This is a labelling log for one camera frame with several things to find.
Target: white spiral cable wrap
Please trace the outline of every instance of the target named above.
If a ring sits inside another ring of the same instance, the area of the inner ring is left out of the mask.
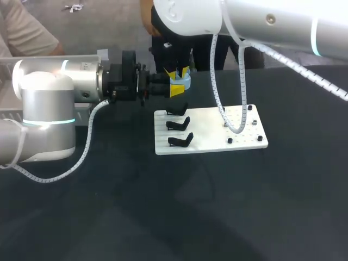
[[[229,118],[227,117],[225,111],[223,110],[223,106],[220,101],[218,87],[216,86],[216,79],[215,79],[215,49],[216,49],[216,42],[218,40],[218,35],[213,36],[212,40],[212,48],[210,51],[210,77],[212,79],[212,88],[214,97],[216,100],[216,105],[219,109],[219,112],[225,122],[225,124],[228,126],[228,128],[233,131],[236,134],[241,133],[246,124],[246,113],[247,113],[247,103],[246,103],[246,81],[245,81],[245,66],[244,66],[244,50],[245,47],[241,46],[239,47],[239,76],[240,76],[240,91],[241,91],[241,102],[242,102],[242,116],[240,121],[239,128],[235,128]]]
[[[226,2],[225,0],[220,0],[220,6],[222,11],[222,17],[223,21],[227,27],[227,30],[230,34],[230,36],[233,38],[233,40],[239,45],[239,52],[238,52],[238,62],[239,62],[239,75],[240,75],[240,89],[241,89],[241,100],[242,100],[242,117],[241,117],[241,123],[239,128],[235,128],[230,120],[228,119],[225,111],[223,110],[223,106],[220,101],[219,93],[218,93],[218,87],[216,86],[216,79],[215,79],[215,49],[216,49],[216,43],[218,40],[218,35],[213,35],[212,40],[212,48],[210,50],[210,78],[212,80],[212,88],[214,97],[216,100],[216,105],[219,109],[219,112],[225,122],[225,124],[228,126],[228,128],[234,132],[235,134],[241,133],[246,124],[246,116],[247,116],[247,97],[246,97],[246,77],[245,77],[245,65],[244,65],[244,51],[245,48],[248,47],[254,47],[257,50],[267,54],[268,56],[274,58],[275,60],[279,61],[280,63],[288,66],[289,68],[293,69],[295,72],[299,73],[300,75],[304,76],[305,78],[309,79],[313,83],[316,83],[318,86],[323,87],[325,90],[331,92],[332,94],[340,97],[344,101],[348,101],[348,93],[337,87],[336,85],[330,83],[329,81],[323,79],[319,75],[315,74],[311,70],[306,69],[302,65],[292,61],[291,59],[283,56],[282,54],[276,52],[272,48],[262,45],[261,43],[256,43],[252,41],[241,41],[241,39],[238,37],[236,31],[234,30],[231,19],[229,18]]]
[[[300,75],[304,76],[305,78],[309,79],[311,82],[317,84],[320,87],[323,87],[328,92],[331,92],[332,94],[343,99],[344,101],[348,101],[348,93],[345,90],[337,87],[333,83],[320,77],[319,75],[315,74],[311,70],[306,69],[302,65],[296,63],[295,61],[292,61],[291,59],[278,53],[277,51],[273,50],[272,48],[265,46],[265,45],[262,45],[261,43],[256,43],[256,42],[251,42],[251,41],[247,41],[247,43],[250,44],[252,47],[256,48],[257,50],[259,50],[259,51],[267,54],[268,56],[274,58],[275,60],[279,61],[280,63],[286,65],[287,67],[293,69],[295,72],[297,72]]]
[[[80,157],[80,160],[68,171],[64,172],[63,174],[54,177],[54,178],[39,178],[37,176],[34,176],[33,174],[31,174],[30,172],[26,171],[25,169],[23,169],[22,167],[15,165],[13,168],[17,171],[19,171],[20,173],[22,173],[23,175],[25,175],[26,177],[30,178],[31,180],[38,182],[38,183],[52,183],[52,182],[56,182],[62,178],[65,178],[66,176],[68,176],[69,174],[71,174],[73,171],[75,171],[78,167],[80,167],[80,165],[82,164],[82,162],[84,161],[84,159],[87,156],[88,150],[89,150],[89,146],[91,144],[91,137],[92,137],[92,128],[93,128],[93,120],[94,117],[96,115],[96,113],[103,108],[104,106],[108,105],[109,101],[103,101],[101,103],[99,103],[97,106],[95,106],[95,108],[93,109],[90,117],[89,117],[89,121],[88,121],[88,133],[87,133],[87,140],[86,140],[86,145],[85,145],[85,149]]]

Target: white robotic arm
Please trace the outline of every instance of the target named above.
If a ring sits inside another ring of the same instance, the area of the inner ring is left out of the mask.
[[[229,35],[225,11],[240,38],[348,60],[347,1],[154,0],[154,5],[179,35]]]

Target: black bracket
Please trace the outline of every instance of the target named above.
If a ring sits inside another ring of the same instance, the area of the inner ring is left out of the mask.
[[[187,126],[189,125],[190,123],[190,117],[187,117],[186,120],[184,121],[183,124],[180,124],[180,123],[176,123],[176,122],[173,122],[173,121],[167,121],[167,128],[168,130],[174,130],[174,131],[185,131],[187,129]]]
[[[181,140],[181,139],[177,139],[177,138],[168,138],[168,143],[169,143],[169,146],[172,147],[172,146],[176,146],[176,147],[184,147],[184,148],[187,148],[192,139],[194,138],[194,134],[193,132],[191,132],[186,140]]]
[[[189,104],[185,103],[184,107],[179,110],[171,108],[171,107],[167,107],[165,110],[167,112],[167,115],[184,116],[188,107],[189,107]]]

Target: floor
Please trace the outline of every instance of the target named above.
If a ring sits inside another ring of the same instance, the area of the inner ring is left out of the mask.
[[[81,11],[70,13],[65,5],[83,4]],[[27,0],[24,5],[64,45],[67,54],[95,54],[97,49],[110,49],[116,60],[121,50],[134,49],[138,61],[154,70],[148,48],[151,39],[141,24],[139,0]],[[343,64],[342,61],[279,49],[302,65]],[[282,66],[265,58],[266,67]],[[225,70],[236,69],[229,53]]]

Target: white fixture board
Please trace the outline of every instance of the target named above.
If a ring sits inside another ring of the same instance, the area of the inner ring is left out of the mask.
[[[241,106],[225,107],[225,113],[235,128],[238,128],[241,120]],[[186,117],[191,121],[183,132],[167,130],[166,122],[173,121],[182,124]],[[251,150],[267,148],[268,140],[255,105],[247,111],[246,126],[242,133],[234,134],[229,128],[224,127],[223,119],[217,107],[188,109],[184,116],[167,115],[165,110],[154,112],[154,136],[157,155],[206,153],[218,151]],[[169,146],[168,138],[173,137],[185,140],[189,133],[193,132],[194,138],[189,147]]]

